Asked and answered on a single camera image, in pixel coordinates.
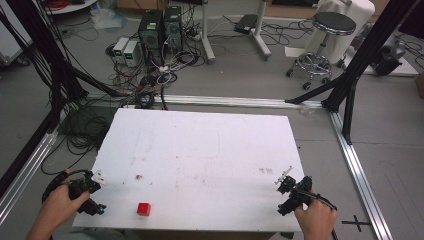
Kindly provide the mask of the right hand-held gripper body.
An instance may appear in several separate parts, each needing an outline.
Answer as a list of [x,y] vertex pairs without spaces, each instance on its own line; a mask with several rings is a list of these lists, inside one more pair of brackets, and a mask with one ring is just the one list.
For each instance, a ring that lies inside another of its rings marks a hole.
[[312,178],[305,176],[300,182],[294,181],[289,194],[289,206],[292,209],[311,203]]

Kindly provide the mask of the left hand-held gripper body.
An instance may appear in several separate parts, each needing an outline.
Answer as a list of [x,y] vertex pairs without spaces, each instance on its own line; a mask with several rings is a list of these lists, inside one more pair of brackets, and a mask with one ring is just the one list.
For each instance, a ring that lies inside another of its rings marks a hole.
[[68,177],[77,173],[82,173],[83,177],[79,179],[73,179],[69,182],[69,194],[71,199],[78,198],[83,192],[89,192],[90,194],[93,194],[101,188],[101,185],[92,179],[94,176],[92,171],[76,170],[70,173],[62,171],[56,175],[46,187],[41,201],[44,202],[52,191],[54,191],[58,186],[62,185]]

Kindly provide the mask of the person's left hand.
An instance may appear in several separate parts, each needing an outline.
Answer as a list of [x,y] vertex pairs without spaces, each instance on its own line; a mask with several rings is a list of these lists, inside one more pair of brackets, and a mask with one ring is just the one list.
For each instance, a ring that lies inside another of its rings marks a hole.
[[78,198],[69,197],[69,184],[62,183],[42,203],[27,240],[49,240],[55,230],[64,224],[90,198],[83,192]]

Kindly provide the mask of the person's right hand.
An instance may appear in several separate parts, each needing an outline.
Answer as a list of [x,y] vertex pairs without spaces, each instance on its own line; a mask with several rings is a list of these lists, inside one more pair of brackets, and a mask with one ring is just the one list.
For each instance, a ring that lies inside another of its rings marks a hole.
[[337,219],[336,210],[312,199],[306,210],[299,206],[294,213],[304,240],[329,240]]

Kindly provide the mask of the white power supply unit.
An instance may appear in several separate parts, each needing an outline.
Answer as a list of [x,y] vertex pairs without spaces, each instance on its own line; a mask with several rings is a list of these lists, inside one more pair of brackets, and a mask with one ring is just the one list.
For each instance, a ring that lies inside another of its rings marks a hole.
[[139,63],[138,45],[135,40],[130,40],[124,50],[124,58],[128,67],[136,67]]
[[116,59],[121,59],[123,57],[123,51],[125,50],[128,41],[128,37],[121,37],[115,44],[112,51]]

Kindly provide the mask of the white stand leg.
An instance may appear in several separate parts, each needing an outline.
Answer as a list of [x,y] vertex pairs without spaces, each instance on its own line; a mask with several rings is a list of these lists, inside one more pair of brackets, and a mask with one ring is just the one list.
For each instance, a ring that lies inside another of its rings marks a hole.
[[258,12],[257,12],[257,23],[255,28],[252,30],[253,39],[258,45],[259,50],[262,53],[265,61],[267,61],[269,57],[271,56],[271,51],[269,50],[268,46],[266,45],[265,41],[263,40],[261,36],[262,24],[263,24],[267,4],[268,4],[268,0],[260,0]]
[[201,31],[201,41],[206,54],[206,62],[212,64],[216,57],[213,52],[212,46],[208,39],[208,0],[201,0],[202,2],[202,31]]

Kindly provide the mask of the large black computer tower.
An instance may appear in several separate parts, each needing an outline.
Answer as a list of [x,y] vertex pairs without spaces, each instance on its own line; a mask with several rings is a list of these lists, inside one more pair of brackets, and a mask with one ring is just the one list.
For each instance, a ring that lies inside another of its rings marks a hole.
[[161,48],[164,41],[163,11],[146,10],[141,17],[138,35],[148,66],[162,65]]

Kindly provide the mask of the black bag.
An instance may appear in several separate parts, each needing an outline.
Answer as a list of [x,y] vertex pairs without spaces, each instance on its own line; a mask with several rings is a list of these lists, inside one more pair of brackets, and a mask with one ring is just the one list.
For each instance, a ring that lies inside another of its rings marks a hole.
[[379,76],[387,76],[401,65],[400,59],[406,53],[405,49],[382,47],[370,66]]

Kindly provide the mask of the clear plastic bag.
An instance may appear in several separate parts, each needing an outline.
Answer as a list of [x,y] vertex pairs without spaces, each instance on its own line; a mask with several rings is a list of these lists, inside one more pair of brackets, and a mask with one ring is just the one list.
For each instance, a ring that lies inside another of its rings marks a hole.
[[92,9],[90,14],[97,30],[122,28],[126,24],[125,17],[114,9]]

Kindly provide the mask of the black round stool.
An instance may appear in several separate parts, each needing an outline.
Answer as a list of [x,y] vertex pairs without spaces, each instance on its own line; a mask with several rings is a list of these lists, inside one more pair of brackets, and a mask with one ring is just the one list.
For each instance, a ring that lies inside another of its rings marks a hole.
[[327,41],[331,35],[349,36],[356,29],[356,23],[348,16],[337,12],[319,12],[312,17],[312,24],[315,28],[325,33],[318,49],[315,52],[302,53],[297,57],[291,68],[287,70],[286,76],[291,77],[294,69],[307,72],[309,79],[302,85],[304,90],[309,90],[312,80],[318,76],[322,84],[331,81],[332,67],[330,61],[322,54],[327,46]]

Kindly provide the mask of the white flat board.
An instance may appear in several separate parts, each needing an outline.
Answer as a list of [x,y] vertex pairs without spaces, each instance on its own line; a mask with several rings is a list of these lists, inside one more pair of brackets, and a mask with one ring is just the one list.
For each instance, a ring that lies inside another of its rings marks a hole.
[[[346,51],[346,58],[344,60],[346,65],[349,65],[352,58],[356,54],[356,51],[349,47]],[[399,76],[399,77],[415,77],[418,75],[418,72],[407,62],[407,60],[404,57],[401,57],[400,65],[395,68],[391,73],[389,73],[389,76]],[[364,71],[366,75],[375,75],[377,76],[377,72],[371,67],[368,66],[366,70]]]

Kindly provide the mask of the slim black computer tower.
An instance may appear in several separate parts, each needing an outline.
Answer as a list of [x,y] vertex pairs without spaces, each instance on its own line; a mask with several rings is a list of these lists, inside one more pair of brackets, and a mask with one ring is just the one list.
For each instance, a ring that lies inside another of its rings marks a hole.
[[176,53],[182,50],[182,9],[180,6],[168,6],[164,11],[165,37],[168,51]]

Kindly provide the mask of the white round table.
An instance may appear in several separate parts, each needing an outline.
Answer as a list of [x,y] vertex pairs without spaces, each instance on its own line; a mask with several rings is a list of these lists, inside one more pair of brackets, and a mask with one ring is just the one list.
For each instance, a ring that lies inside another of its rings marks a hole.
[[43,0],[42,8],[49,15],[65,14],[85,9],[98,0]]

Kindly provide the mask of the aluminium floor rail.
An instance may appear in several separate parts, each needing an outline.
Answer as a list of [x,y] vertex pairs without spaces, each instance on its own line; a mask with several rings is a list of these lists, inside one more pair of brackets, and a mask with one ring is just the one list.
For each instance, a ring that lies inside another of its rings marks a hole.
[[352,175],[376,239],[394,240],[354,146],[349,144],[342,134],[342,119],[340,115],[338,113],[330,113],[329,117],[332,121],[332,125],[335,129],[348,169]]
[[212,97],[212,96],[188,96],[188,95],[164,95],[167,104],[175,105],[201,105],[201,106],[223,106],[242,108],[264,108],[264,109],[322,109],[319,101],[304,101],[300,104],[288,103],[280,99],[257,99],[238,97]]
[[8,218],[9,213],[25,191],[26,187],[41,166],[42,161],[50,152],[58,137],[58,132],[46,133],[35,145],[35,149],[30,151],[30,155],[25,157],[23,168],[7,188],[5,194],[0,198],[0,226]]

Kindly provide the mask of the black frame post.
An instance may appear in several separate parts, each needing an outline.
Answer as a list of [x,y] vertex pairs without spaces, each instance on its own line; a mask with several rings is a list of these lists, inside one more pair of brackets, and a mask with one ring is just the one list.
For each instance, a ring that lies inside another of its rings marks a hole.
[[329,97],[323,100],[321,105],[330,112],[337,112],[340,104],[345,100],[344,119],[341,132],[346,142],[351,145],[351,123],[356,85],[365,69],[377,55],[389,36],[408,15],[412,7],[421,1],[422,0],[390,0],[346,70],[339,77],[329,84],[320,86],[296,98],[286,100],[286,103],[300,104],[325,91],[331,90]]
[[123,97],[122,93],[107,87],[94,77],[75,68],[69,60],[65,59],[53,37],[52,31],[41,14],[41,10],[33,0],[6,0],[6,3],[30,36],[38,52],[47,62],[49,70],[43,70],[42,64],[37,60],[36,52],[26,44],[6,15],[0,12],[0,22],[12,34],[25,55],[34,64],[41,80],[49,87],[51,91],[51,110],[0,178],[0,198],[4,197],[6,192],[11,189],[12,182],[17,178],[17,175],[21,172],[23,166],[29,160],[29,156],[35,151],[35,147],[44,135],[51,133],[59,124],[59,115],[64,105],[87,96],[88,92],[82,88],[78,79],[94,86],[109,96]]

